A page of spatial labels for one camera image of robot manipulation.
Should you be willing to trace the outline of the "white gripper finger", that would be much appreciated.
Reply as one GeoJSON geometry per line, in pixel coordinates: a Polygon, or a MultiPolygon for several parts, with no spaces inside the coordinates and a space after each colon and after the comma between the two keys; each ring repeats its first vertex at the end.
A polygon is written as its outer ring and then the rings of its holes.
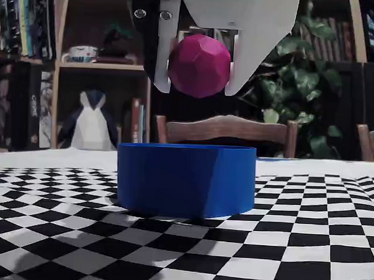
{"type": "Polygon", "coordinates": [[[267,28],[269,34],[257,33],[257,30],[239,30],[234,39],[234,56],[231,63],[229,82],[225,86],[227,97],[236,95],[253,75],[262,61],[268,56],[278,42],[291,30],[267,28]]]}

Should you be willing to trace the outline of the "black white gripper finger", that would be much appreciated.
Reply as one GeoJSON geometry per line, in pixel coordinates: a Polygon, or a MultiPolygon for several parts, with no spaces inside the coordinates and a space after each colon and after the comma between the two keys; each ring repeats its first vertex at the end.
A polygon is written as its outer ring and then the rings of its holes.
{"type": "Polygon", "coordinates": [[[143,42],[143,65],[160,92],[169,93],[168,59],[177,38],[181,0],[130,0],[133,26],[143,42]]]}

